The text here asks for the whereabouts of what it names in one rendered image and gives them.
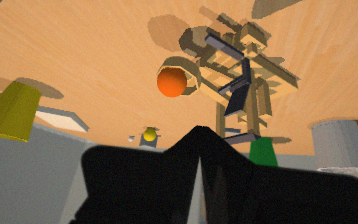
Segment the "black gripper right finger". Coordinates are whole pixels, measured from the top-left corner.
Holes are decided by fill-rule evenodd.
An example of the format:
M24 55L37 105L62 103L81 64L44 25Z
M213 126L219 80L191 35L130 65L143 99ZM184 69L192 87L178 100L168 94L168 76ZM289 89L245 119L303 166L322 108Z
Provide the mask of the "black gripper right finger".
M251 224L266 198L358 212L358 178L255 164L208 126L200 152L207 224Z

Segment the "orange-brown ball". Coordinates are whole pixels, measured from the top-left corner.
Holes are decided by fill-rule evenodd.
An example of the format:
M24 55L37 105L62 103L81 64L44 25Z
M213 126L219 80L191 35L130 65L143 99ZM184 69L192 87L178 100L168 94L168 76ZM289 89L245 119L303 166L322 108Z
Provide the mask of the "orange-brown ball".
M181 95L187 87L187 77L179 68L164 68L157 77L157 86L167 97Z

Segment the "yellow ball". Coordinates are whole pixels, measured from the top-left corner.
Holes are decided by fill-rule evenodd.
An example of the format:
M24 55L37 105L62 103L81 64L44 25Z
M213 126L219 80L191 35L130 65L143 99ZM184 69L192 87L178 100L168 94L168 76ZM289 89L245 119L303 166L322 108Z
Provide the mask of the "yellow ball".
M156 138L156 132L154 129L146 129L144 131L144 138L147 140L147 141L152 141Z

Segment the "grey flat bar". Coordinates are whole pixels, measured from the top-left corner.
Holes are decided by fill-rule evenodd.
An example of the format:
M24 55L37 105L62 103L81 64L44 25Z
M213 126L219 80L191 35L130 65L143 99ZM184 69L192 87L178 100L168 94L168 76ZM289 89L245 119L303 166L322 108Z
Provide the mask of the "grey flat bar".
M241 134L241 129L225 128L225 134L238 135Z

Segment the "white square block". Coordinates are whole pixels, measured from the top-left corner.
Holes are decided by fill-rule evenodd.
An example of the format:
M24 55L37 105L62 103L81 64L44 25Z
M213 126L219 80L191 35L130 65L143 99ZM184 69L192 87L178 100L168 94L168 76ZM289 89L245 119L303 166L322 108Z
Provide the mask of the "white square block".
M158 139L158 136L156 135L156 138L155 138L154 140L152 140L152 141L147 141L147 140L144 138L144 134L141 134L141 139L140 139L139 146L140 146L140 147L144 147L144 148L148 148L148 149L156 148L157 139Z

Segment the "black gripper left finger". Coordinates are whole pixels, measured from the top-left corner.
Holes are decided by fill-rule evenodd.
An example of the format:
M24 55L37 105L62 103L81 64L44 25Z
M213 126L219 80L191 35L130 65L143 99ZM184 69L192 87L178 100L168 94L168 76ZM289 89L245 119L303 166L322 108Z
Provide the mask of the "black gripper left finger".
M88 196L94 190L168 201L171 224L187 224L203 138L196 125L164 152L99 145L82 153Z

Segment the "yellow cup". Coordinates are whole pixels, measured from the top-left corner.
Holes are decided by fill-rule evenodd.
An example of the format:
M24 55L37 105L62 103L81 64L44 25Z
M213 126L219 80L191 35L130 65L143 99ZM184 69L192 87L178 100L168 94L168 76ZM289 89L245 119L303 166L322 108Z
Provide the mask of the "yellow cup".
M42 93L19 82L0 94L0 138L28 142Z

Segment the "green cup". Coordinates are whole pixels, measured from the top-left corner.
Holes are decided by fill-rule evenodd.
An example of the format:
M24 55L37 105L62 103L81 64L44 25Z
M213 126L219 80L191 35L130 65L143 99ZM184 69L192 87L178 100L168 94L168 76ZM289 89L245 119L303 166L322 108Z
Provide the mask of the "green cup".
M250 142L249 160L255 164L278 167L271 139L260 137Z

